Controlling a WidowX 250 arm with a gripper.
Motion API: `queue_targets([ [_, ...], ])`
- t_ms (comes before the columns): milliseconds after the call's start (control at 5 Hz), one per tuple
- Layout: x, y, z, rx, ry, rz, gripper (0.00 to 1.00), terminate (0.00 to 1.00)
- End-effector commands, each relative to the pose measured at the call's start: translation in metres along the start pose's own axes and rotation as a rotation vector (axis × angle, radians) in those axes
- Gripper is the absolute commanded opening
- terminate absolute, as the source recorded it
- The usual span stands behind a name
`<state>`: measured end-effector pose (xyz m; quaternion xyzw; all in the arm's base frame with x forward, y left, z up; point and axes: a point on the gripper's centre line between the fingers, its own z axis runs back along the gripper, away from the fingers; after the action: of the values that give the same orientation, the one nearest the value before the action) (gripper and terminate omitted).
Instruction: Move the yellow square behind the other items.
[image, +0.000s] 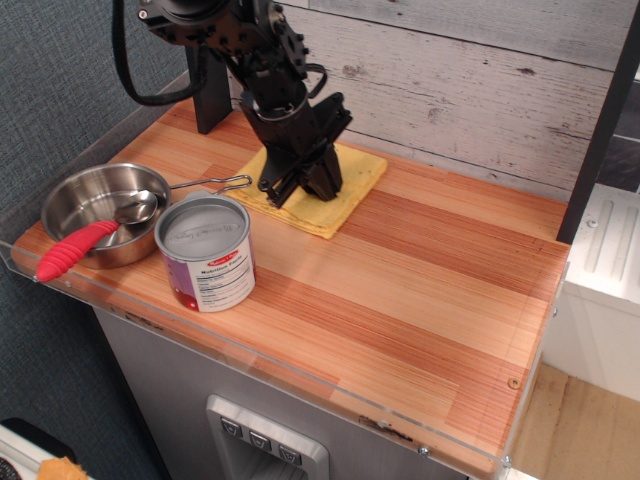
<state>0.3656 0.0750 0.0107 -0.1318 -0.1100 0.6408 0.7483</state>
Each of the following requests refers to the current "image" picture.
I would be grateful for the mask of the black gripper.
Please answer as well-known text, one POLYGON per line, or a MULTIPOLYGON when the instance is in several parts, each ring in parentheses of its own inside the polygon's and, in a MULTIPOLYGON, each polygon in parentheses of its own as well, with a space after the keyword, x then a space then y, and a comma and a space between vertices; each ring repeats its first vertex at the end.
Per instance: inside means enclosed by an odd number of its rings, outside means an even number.
POLYGON ((254 96, 244 92, 241 109, 266 148, 257 187, 271 205, 282 207, 297 188, 322 201, 337 196, 343 180, 334 142, 352 120, 342 93, 315 106, 304 97, 295 107, 263 112, 254 96))

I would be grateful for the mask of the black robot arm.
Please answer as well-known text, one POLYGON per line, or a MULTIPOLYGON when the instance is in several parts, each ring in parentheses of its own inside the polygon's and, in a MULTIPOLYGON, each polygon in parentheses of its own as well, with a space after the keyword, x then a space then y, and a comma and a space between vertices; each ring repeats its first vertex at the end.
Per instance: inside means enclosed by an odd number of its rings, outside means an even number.
POLYGON ((297 188, 323 201, 342 188, 334 143, 351 122, 344 97, 316 105, 327 75, 306 61, 304 37, 275 1, 142 1, 139 16, 162 40, 207 47, 242 85, 241 108, 267 152, 257 181, 281 207, 297 188))

